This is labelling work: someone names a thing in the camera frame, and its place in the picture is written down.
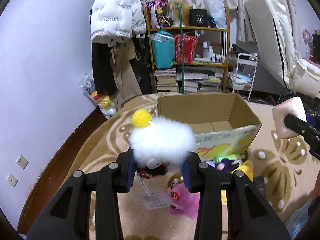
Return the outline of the person's right hand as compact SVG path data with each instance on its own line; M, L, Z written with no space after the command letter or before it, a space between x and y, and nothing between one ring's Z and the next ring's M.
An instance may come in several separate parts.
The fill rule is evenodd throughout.
M317 179L315 182L315 186L314 186L313 190L311 191L310 196L313 199L320 197L320 171L318 173L318 176L317 176Z

